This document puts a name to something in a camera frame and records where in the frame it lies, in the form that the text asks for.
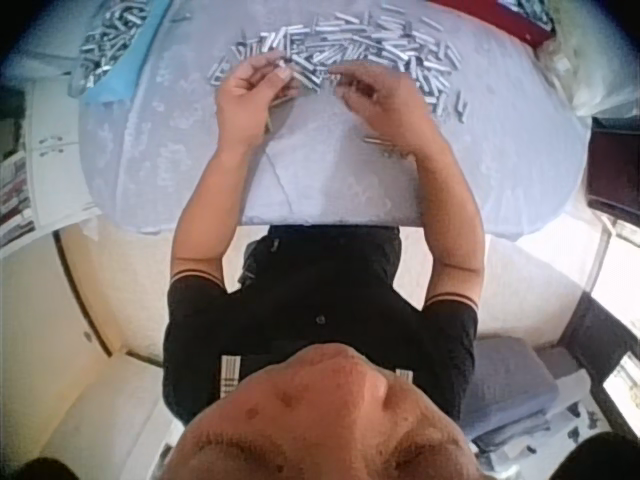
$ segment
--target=hand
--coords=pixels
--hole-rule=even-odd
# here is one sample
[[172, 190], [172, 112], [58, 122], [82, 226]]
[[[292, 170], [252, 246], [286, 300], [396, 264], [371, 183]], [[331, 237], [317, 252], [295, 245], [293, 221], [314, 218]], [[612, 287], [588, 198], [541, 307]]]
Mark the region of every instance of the hand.
[[367, 62], [339, 65], [330, 73], [342, 75], [336, 95], [347, 108], [400, 149], [417, 154], [445, 141], [409, 75]]
[[278, 67], [283, 53], [272, 51], [238, 65], [218, 89], [218, 149], [250, 152], [264, 140], [272, 101], [295, 96], [293, 71]]

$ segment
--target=short sleeve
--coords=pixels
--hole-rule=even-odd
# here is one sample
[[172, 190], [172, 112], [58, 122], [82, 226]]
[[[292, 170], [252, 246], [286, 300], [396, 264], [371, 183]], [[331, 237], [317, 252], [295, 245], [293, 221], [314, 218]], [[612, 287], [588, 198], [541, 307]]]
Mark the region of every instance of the short sleeve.
[[227, 298], [220, 285], [199, 276], [178, 278], [169, 287], [163, 395], [185, 424], [217, 399]]
[[478, 313], [463, 302], [441, 300], [422, 312], [423, 341], [428, 352], [428, 369], [418, 381], [431, 400], [458, 421], [462, 401], [475, 367], [474, 341]]

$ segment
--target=black shirt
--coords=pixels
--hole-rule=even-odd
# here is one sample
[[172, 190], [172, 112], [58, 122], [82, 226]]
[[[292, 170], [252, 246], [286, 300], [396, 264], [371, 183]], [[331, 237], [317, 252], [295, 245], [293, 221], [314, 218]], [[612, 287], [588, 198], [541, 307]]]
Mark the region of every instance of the black shirt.
[[[279, 240], [266, 243], [277, 246]], [[200, 276], [172, 283], [163, 388], [177, 418], [189, 423], [220, 398], [221, 387], [232, 390], [306, 346], [337, 342], [383, 368], [412, 372], [413, 384], [459, 419], [474, 368], [475, 309], [442, 300], [417, 310], [393, 289], [392, 278], [370, 268], [371, 258], [359, 261], [369, 247], [358, 243], [357, 250], [345, 251], [340, 243], [336, 248], [323, 245], [317, 255], [283, 249], [287, 253], [278, 266], [286, 268], [271, 268], [275, 273], [262, 273], [231, 294]], [[381, 253], [376, 251], [376, 258]]]

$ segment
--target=man's left hand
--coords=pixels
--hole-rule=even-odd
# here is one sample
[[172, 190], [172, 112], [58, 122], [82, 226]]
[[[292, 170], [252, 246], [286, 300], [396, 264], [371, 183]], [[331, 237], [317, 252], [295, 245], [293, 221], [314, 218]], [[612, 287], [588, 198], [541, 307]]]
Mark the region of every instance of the man's left hand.
[[248, 153], [264, 140], [269, 105], [295, 96], [293, 71], [276, 62], [283, 53], [272, 51], [238, 65], [218, 89], [218, 149]]

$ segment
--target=cabinet door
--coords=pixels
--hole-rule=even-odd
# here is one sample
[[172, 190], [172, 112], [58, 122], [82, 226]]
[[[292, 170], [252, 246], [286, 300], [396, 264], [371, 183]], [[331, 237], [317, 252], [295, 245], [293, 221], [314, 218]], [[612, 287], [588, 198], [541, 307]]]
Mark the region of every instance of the cabinet door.
[[68, 77], [38, 80], [28, 102], [28, 149], [78, 143], [78, 100], [67, 95]]
[[95, 214], [95, 206], [80, 167], [78, 145], [31, 152], [35, 211], [40, 226], [67, 224]]

